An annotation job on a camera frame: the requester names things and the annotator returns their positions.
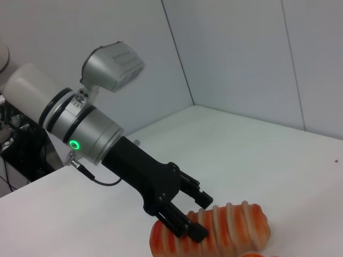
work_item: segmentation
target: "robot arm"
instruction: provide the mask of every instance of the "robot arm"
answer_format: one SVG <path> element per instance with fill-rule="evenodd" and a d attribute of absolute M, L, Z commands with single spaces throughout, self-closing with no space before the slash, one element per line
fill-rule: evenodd
<path fill-rule="evenodd" d="M 177 237 L 188 235 L 200 242 L 208 231 L 189 220 L 172 199 L 181 190 L 203 208 L 213 199 L 200 192 L 199 182 L 174 163 L 162 164 L 123 137 L 123 129 L 92 105 L 98 88 L 115 92 L 143 70 L 144 63 L 125 43 L 95 49 L 82 67 L 76 93 L 26 64 L 8 80 L 3 95 L 26 116 L 70 146 L 74 153 L 95 165 L 100 162 L 135 188 L 143 197 L 144 210 L 156 216 Z M 75 165 L 89 179 L 94 176 Z"/>

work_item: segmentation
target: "screw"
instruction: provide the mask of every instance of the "screw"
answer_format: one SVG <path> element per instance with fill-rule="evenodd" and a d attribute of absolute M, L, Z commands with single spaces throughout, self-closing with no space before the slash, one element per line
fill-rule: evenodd
<path fill-rule="evenodd" d="M 140 145 L 140 142 L 138 139 L 134 140 L 133 143 L 136 145 L 136 146 L 139 146 Z"/>

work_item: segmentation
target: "white wall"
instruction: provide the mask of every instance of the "white wall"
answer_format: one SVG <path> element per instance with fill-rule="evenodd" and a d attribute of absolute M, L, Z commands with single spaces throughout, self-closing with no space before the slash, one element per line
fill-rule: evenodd
<path fill-rule="evenodd" d="M 304 129 L 280 1 L 163 2 L 196 104 Z"/>
<path fill-rule="evenodd" d="M 343 1 L 284 6 L 306 129 L 343 139 Z"/>
<path fill-rule="evenodd" d="M 72 89 L 93 49 L 132 46 L 145 71 L 116 94 L 102 90 L 95 103 L 126 133 L 192 105 L 159 0 L 2 0 L 0 35 L 16 63 L 33 62 Z M 64 159 L 68 148 L 53 142 Z"/>

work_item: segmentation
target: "green light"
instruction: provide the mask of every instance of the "green light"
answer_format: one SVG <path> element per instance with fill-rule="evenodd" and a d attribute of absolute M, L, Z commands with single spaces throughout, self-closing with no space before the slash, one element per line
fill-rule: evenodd
<path fill-rule="evenodd" d="M 75 149 L 75 150 L 80 149 L 79 143 L 75 140 L 70 140 L 69 144 L 70 144 L 70 147 Z"/>

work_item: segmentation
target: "black cable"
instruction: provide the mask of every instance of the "black cable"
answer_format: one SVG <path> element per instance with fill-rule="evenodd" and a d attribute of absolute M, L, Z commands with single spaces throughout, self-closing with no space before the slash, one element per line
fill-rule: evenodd
<path fill-rule="evenodd" d="M 45 163 L 49 164 L 47 161 L 47 136 L 48 134 L 45 134 L 45 140 L 44 140 L 44 161 Z"/>
<path fill-rule="evenodd" d="M 4 161 L 4 167 L 5 167 L 5 173 L 6 173 L 7 184 L 9 185 L 10 190 L 13 192 L 13 189 L 12 189 L 12 188 L 14 188 L 14 187 L 11 186 L 11 184 L 10 184 L 9 173 L 7 172 L 6 162 L 5 162 L 5 160 L 3 160 L 3 161 Z"/>
<path fill-rule="evenodd" d="M 6 181 L 6 179 L 4 179 L 2 176 L 0 176 L 0 179 L 2 179 L 3 181 L 5 181 L 6 184 L 8 184 L 8 186 L 9 186 L 10 188 L 13 188 L 14 190 L 17 190 L 14 186 L 10 185 L 10 184 Z"/>
<path fill-rule="evenodd" d="M 112 184 L 106 184 L 106 183 L 97 181 L 96 179 L 93 179 L 93 181 L 96 182 L 96 183 L 99 184 L 99 185 L 102 185 L 102 186 L 115 186 L 115 185 L 119 184 L 120 181 L 122 181 L 122 178 L 118 179 L 117 181 L 115 181 L 115 182 L 112 183 Z"/>
<path fill-rule="evenodd" d="M 76 169 L 78 171 L 80 171 L 83 175 L 85 175 L 87 178 L 89 178 L 91 181 L 94 181 L 97 184 L 102 185 L 102 186 L 115 186 L 120 181 L 122 181 L 122 179 L 120 178 L 120 179 L 118 179 L 117 181 L 115 181 L 114 183 L 111 183 L 111 184 L 103 183 L 103 182 L 100 182 L 100 181 L 96 180 L 95 176 L 85 166 L 83 166 L 82 164 L 79 164 Z"/>

